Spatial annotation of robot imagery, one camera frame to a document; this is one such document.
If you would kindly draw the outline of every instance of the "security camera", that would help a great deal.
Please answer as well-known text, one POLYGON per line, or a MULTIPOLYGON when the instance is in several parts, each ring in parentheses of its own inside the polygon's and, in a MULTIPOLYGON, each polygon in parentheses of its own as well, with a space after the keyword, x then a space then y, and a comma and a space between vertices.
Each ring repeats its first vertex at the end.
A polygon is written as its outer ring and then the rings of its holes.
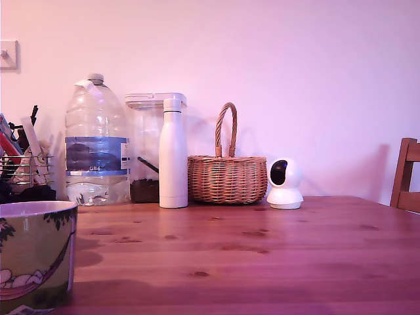
POLYGON ((302 180, 302 171, 295 161, 289 158, 275 160, 268 174, 268 181, 273 187, 267 196, 267 202, 276 209, 298 209, 303 201, 297 187, 302 180))

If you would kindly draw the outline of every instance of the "food storage container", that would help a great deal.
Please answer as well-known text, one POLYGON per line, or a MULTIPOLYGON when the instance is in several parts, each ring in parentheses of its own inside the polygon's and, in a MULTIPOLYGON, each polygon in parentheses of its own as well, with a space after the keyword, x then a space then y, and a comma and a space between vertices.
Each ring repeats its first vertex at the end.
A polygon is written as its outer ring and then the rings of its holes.
POLYGON ((125 103, 131 111, 130 198, 133 203, 159 202, 159 139, 163 127, 163 101, 186 98, 180 93, 127 94, 125 103))

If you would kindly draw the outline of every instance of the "wall switch plate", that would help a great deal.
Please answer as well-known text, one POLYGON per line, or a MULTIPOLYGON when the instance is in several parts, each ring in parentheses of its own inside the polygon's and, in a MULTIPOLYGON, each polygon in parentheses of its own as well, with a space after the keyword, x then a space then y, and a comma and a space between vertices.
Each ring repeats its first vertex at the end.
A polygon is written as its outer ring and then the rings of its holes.
POLYGON ((18 68, 18 41, 0 42, 0 68, 2 70, 15 70, 18 68))

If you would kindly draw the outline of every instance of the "woven basket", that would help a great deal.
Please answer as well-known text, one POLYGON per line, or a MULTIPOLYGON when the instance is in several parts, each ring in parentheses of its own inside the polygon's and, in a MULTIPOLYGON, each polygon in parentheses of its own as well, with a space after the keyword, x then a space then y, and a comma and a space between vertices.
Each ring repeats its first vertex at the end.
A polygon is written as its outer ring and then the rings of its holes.
POLYGON ((238 116, 233 103, 226 103, 216 124, 216 157, 188 158, 188 195, 191 200, 213 203, 252 203, 267 191, 265 157, 235 157, 238 116), (229 156, 222 157, 221 129, 228 109, 233 115, 229 156))

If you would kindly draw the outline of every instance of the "wooden tabletop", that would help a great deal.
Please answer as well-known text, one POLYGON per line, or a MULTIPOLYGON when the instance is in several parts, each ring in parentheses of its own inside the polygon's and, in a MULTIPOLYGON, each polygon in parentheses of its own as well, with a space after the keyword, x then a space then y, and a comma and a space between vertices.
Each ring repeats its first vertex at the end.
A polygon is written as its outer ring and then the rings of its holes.
POLYGON ((76 314, 420 314, 420 215, 354 197, 298 210, 80 207, 76 314))

